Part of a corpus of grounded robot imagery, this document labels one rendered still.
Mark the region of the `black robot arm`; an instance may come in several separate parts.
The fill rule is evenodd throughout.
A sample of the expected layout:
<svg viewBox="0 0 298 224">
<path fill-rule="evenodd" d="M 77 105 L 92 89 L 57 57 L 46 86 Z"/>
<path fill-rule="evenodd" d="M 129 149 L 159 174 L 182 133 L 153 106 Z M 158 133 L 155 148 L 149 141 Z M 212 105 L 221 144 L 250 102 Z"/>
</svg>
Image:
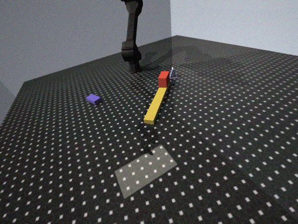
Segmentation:
<svg viewBox="0 0 298 224">
<path fill-rule="evenodd" d="M 129 62 L 129 71 L 133 74 L 142 71 L 139 65 L 141 53 L 136 45 L 136 32 L 138 16 L 142 11 L 142 0 L 126 0 L 126 8 L 129 12 L 126 41 L 122 42 L 121 54 L 124 61 Z"/>
</svg>

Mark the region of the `purple rectangular block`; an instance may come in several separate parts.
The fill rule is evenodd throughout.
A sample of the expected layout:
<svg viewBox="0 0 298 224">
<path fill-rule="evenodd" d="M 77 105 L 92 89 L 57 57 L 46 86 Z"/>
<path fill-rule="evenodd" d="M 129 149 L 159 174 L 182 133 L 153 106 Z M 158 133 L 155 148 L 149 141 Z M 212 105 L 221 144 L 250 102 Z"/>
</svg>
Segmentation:
<svg viewBox="0 0 298 224">
<path fill-rule="evenodd" d="M 86 99 L 87 99 L 87 101 L 89 101 L 95 105 L 102 101 L 100 97 L 93 95 L 93 94 L 87 96 Z"/>
</svg>

